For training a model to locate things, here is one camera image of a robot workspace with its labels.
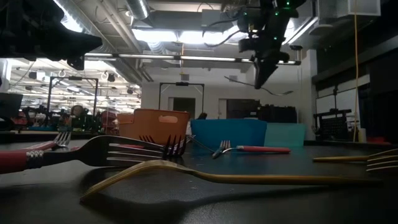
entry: white wall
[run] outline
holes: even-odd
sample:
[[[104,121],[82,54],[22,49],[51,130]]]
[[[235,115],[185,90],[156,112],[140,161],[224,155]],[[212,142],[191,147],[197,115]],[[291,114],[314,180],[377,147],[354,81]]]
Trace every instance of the white wall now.
[[[301,69],[303,82],[300,81]],[[160,82],[166,82],[167,75],[177,76],[178,78],[179,75],[177,71],[172,71],[170,74],[167,74],[167,71],[171,72],[170,70],[163,70],[161,71],[161,75],[158,73],[150,73],[150,75],[158,82],[158,77],[160,77]],[[307,139],[314,139],[311,132],[311,125],[313,125],[312,114],[315,112],[315,89],[311,83],[311,76],[317,72],[315,51],[307,52],[307,57],[303,60],[302,67],[288,65],[280,66],[263,86],[275,93],[283,93],[289,90],[294,91],[287,96],[273,96],[268,94],[265,90],[255,90],[254,87],[251,86],[230,83],[223,78],[224,75],[238,75],[239,81],[253,82],[253,68],[249,69],[246,74],[240,73],[239,70],[232,69],[212,69],[209,72],[207,69],[202,68],[189,68],[184,72],[191,75],[190,83],[205,83],[204,112],[208,113],[208,118],[219,118],[220,99],[258,99],[262,105],[294,106],[302,113],[300,120],[306,124],[307,130],[309,130],[307,131]],[[164,90],[166,86],[167,85],[162,85],[162,90]],[[202,95],[193,86],[170,85],[161,95],[160,108],[162,110],[168,109],[170,97],[195,98],[195,113],[197,115],[201,113]],[[158,103],[159,83],[143,83],[141,108],[157,109]]]

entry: table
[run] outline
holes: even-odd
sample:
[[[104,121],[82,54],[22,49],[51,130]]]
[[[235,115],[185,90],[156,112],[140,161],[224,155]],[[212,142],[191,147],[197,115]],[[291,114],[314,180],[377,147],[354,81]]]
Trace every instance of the table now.
[[[85,141],[71,141],[81,146]],[[29,143],[0,145],[17,149]],[[306,146],[291,155],[224,154],[202,149],[184,155],[186,166],[215,174],[350,175],[363,164],[314,164],[315,156],[372,154],[342,147]],[[85,204],[88,187],[117,173],[79,161],[0,175],[0,223],[397,223],[398,183],[331,189],[309,186],[215,184],[171,170],[123,180]]]

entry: blue bin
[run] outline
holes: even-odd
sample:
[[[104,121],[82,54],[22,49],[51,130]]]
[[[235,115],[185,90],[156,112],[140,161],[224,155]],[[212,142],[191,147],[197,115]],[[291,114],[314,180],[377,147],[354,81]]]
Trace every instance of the blue bin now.
[[[264,146],[302,147],[304,136],[304,124],[268,123]]]
[[[255,119],[196,119],[191,120],[195,139],[216,149],[221,141],[230,140],[231,146],[263,146],[267,122]]]

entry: orange plastic container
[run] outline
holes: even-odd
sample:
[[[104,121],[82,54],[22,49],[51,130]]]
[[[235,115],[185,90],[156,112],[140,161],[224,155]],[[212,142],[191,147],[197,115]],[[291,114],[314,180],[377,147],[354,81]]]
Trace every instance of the orange plastic container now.
[[[119,135],[140,139],[152,137],[156,144],[166,144],[169,136],[185,138],[190,114],[180,111],[136,109],[134,114],[118,114]]]

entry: blue plastic container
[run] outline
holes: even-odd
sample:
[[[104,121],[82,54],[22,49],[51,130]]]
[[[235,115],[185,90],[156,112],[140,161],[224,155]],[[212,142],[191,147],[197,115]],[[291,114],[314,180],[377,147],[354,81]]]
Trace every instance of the blue plastic container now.
[[[191,120],[195,139],[216,149],[221,141],[230,140],[231,146],[263,146],[267,122],[255,119],[196,119]]]
[[[264,146],[302,147],[304,136],[304,124],[268,123]]]

